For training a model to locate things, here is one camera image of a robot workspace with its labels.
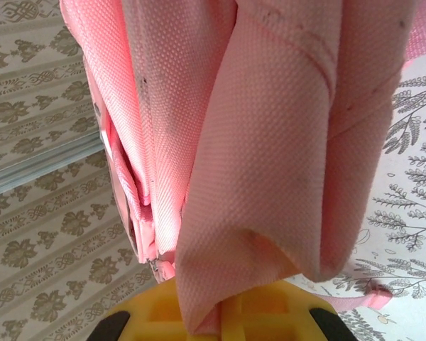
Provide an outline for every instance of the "patterned wallpaper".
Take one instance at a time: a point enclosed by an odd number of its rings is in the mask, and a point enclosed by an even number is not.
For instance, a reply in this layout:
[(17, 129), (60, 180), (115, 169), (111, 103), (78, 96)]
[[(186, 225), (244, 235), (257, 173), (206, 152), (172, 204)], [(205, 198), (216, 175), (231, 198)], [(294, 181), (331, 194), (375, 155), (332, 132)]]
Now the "patterned wallpaper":
[(381, 310), (340, 314), (360, 341), (426, 340), (426, 55), (403, 72), (393, 122), (366, 216), (344, 272), (332, 281), (290, 281), (314, 293), (352, 297), (370, 288), (393, 294)]
[(85, 341), (108, 309), (153, 285), (104, 152), (0, 194), (0, 341)]
[(96, 130), (58, 0), (0, 1), (0, 170)]

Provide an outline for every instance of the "pink cloth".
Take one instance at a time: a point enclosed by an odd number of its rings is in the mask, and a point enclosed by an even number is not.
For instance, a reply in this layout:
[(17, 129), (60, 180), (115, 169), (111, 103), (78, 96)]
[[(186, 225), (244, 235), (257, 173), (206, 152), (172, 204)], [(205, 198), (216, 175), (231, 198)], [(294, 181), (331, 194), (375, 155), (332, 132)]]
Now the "pink cloth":
[(391, 121), (415, 2), (403, 5), (61, 0), (126, 231), (159, 279), (176, 260), (190, 332), (214, 331), (226, 297), (343, 268)]
[(357, 307), (368, 307), (380, 310), (393, 297), (388, 291), (372, 290), (362, 297), (337, 298), (325, 295), (316, 295), (331, 304), (338, 312), (352, 310)]

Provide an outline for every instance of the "pink textile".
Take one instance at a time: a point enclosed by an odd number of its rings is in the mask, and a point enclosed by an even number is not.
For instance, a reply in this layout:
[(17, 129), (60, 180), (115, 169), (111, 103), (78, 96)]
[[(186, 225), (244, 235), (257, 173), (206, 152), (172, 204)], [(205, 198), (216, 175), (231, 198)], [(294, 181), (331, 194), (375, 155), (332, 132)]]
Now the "pink textile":
[(316, 295), (324, 301), (331, 304), (338, 312), (352, 310), (357, 307), (369, 307), (373, 309), (381, 309), (393, 297), (388, 291), (372, 290), (362, 297), (337, 298), (326, 295)]
[(231, 295), (343, 268), (407, 42), (426, 53), (425, 16), (409, 40), (403, 5), (61, 0), (126, 231), (160, 279), (176, 260), (190, 332)]

